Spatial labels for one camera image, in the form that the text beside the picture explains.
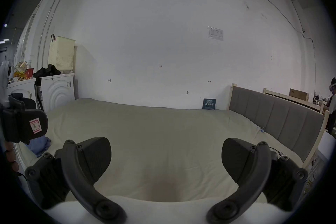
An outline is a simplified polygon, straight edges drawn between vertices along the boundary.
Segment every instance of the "mattress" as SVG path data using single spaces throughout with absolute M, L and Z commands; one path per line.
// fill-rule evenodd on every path
M 78 99 L 47 113 L 48 152 L 92 137 L 106 137 L 111 163 L 95 183 L 105 196 L 177 202 L 230 196 L 237 184 L 221 161 L 226 138 L 240 138 L 288 155 L 299 167 L 300 157 L 246 117 L 230 110 L 187 110 L 143 107 Z M 26 166 L 37 158 L 20 143 Z M 70 193 L 67 200 L 75 198 Z M 263 194 L 259 202 L 266 202 Z

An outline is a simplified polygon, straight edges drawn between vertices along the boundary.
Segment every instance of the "sign on wall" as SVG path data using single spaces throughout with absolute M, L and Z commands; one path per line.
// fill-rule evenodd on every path
M 208 26 L 208 36 L 223 41 L 223 30 Z
M 202 109 L 215 109 L 216 99 L 203 99 Z

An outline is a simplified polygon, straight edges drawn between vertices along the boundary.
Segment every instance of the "washing machine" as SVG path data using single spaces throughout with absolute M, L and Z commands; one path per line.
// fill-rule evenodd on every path
M 11 93 L 22 93 L 23 97 L 32 99 L 36 103 L 34 88 L 35 81 L 36 79 L 27 79 L 8 84 L 6 89 L 6 95 L 10 95 Z
M 44 112 L 75 100 L 74 73 L 45 76 L 37 86 Z

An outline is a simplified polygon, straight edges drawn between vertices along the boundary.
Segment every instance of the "cream plastic basket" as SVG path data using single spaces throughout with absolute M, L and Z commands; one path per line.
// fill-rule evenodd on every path
M 60 71 L 73 69 L 75 40 L 56 37 L 51 38 L 49 47 L 48 64 L 53 64 Z

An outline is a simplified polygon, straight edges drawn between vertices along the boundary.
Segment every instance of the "bed headboard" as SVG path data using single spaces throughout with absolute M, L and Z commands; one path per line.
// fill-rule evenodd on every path
M 228 109 L 247 117 L 298 154 L 306 167 L 315 152 L 329 113 L 325 115 L 275 96 L 233 84 Z

